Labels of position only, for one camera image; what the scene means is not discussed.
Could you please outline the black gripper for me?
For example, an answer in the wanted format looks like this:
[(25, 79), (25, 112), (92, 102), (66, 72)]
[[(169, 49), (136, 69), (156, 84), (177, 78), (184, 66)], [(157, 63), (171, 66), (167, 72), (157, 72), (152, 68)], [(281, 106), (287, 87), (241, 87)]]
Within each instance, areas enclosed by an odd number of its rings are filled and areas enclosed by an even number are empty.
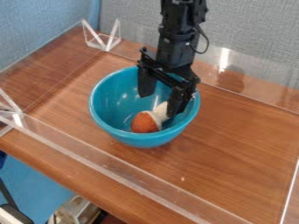
[(172, 88), (167, 100), (168, 117), (175, 117), (185, 110), (195, 86), (200, 82), (191, 69), (199, 37), (200, 34), (195, 29), (176, 33), (160, 30), (156, 52), (146, 47), (140, 49), (137, 93), (140, 97), (152, 95), (157, 81)]

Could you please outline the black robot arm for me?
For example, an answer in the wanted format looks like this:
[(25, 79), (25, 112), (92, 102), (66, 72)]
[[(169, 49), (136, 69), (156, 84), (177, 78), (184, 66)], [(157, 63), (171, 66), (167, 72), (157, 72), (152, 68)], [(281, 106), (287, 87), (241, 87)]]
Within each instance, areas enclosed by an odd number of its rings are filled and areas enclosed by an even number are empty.
[(137, 61), (137, 93), (146, 97), (155, 92), (156, 82), (167, 85), (172, 92), (167, 100), (168, 117), (180, 114), (196, 92), (200, 78), (192, 71), (199, 39), (205, 33), (200, 23), (205, 21), (208, 12), (205, 0), (161, 0), (163, 21), (159, 25), (159, 43), (156, 52), (145, 47), (140, 49)]

